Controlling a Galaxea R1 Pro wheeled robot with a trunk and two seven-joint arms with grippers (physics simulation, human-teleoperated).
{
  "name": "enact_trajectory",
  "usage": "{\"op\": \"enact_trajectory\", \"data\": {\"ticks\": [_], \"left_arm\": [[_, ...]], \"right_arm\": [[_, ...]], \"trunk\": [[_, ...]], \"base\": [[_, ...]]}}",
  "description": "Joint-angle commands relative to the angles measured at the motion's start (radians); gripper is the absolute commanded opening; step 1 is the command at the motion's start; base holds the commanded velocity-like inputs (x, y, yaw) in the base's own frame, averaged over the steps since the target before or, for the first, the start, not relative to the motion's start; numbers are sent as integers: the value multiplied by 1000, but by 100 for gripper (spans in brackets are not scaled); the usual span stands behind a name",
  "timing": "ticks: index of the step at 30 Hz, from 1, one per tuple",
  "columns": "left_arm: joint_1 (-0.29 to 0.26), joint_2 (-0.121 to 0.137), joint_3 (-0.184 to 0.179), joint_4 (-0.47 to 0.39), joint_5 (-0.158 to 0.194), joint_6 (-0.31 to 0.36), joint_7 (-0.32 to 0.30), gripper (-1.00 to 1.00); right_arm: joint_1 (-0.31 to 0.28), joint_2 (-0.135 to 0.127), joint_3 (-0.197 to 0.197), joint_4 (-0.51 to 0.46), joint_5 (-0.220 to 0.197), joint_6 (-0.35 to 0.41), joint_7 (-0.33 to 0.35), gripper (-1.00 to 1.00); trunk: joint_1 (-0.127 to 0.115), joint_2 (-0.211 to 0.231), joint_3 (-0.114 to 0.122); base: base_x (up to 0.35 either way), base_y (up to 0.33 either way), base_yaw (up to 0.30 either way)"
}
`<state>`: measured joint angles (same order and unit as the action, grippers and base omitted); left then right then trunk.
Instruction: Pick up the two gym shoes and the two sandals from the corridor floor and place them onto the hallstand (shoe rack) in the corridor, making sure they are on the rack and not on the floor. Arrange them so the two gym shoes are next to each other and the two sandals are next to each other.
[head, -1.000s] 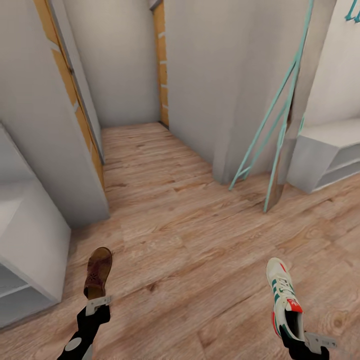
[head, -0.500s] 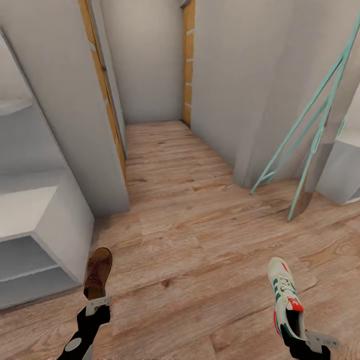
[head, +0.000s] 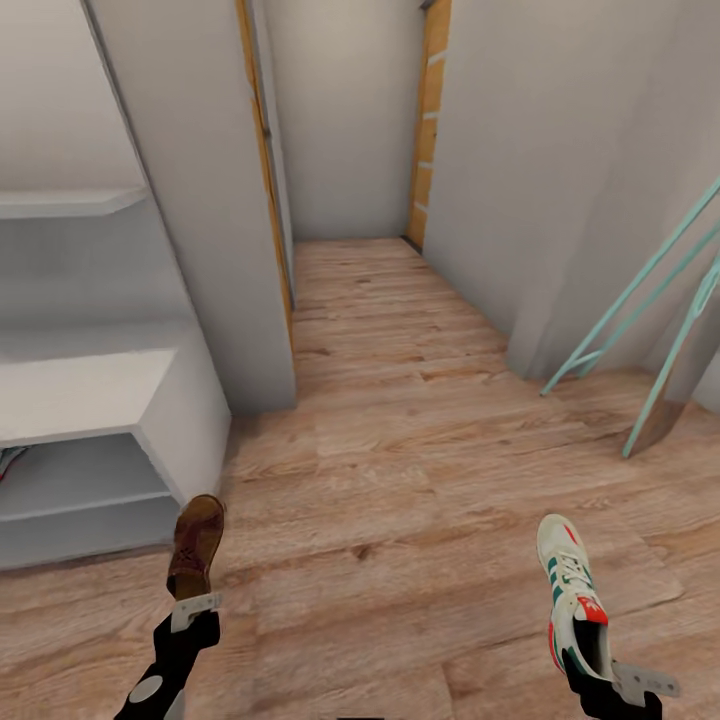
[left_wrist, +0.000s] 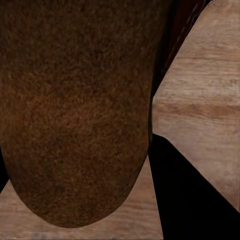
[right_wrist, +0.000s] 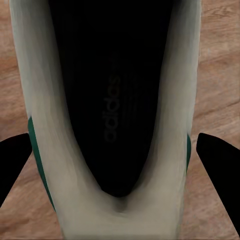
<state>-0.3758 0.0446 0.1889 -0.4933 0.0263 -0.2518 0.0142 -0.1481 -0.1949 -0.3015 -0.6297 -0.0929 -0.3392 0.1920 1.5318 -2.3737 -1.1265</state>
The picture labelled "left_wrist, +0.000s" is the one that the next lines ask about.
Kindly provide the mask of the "sandal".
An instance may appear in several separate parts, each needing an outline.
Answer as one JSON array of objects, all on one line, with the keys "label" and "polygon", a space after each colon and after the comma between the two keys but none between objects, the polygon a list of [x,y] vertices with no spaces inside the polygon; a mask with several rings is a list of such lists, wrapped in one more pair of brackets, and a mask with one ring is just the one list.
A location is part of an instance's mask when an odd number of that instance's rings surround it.
[{"label": "sandal", "polygon": [[211,0],[0,0],[0,149],[34,214],[80,228],[129,196],[163,78]]}]

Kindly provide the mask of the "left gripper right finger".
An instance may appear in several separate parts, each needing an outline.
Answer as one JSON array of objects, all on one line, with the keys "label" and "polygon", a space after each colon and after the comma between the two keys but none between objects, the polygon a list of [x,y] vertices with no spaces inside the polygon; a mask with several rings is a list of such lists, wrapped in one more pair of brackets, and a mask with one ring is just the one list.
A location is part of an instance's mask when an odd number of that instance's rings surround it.
[{"label": "left gripper right finger", "polygon": [[167,139],[148,156],[164,240],[240,240],[240,213]]}]

